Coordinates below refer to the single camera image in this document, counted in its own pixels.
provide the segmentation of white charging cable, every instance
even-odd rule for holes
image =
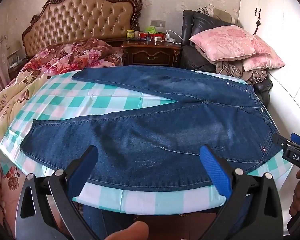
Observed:
[[[173,32],[175,35],[177,35],[182,41],[180,42],[180,43],[176,43],[176,42],[173,42],[173,41],[171,41],[171,43],[174,43],[174,44],[182,44],[183,43],[183,38],[181,38],[178,34],[176,34],[174,31],[172,31],[172,30],[168,30],[167,31],[167,34],[169,34],[169,32]]]

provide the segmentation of wall outlet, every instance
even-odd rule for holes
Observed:
[[[150,26],[164,28],[166,26],[166,21],[151,20]]]

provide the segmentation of nightstand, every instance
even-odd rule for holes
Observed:
[[[13,80],[15,77],[18,76],[20,70],[24,67],[24,65],[27,63],[27,58],[24,58],[22,61],[20,61],[19,64],[16,66],[9,68],[9,77],[10,80]]]
[[[123,65],[178,67],[181,46],[169,42],[125,41]]]

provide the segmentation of wardrobe door handle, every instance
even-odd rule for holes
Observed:
[[[148,57],[149,60],[155,60],[157,57]]]

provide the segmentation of glass jar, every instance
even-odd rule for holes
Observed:
[[[127,30],[127,38],[134,38],[134,30]]]

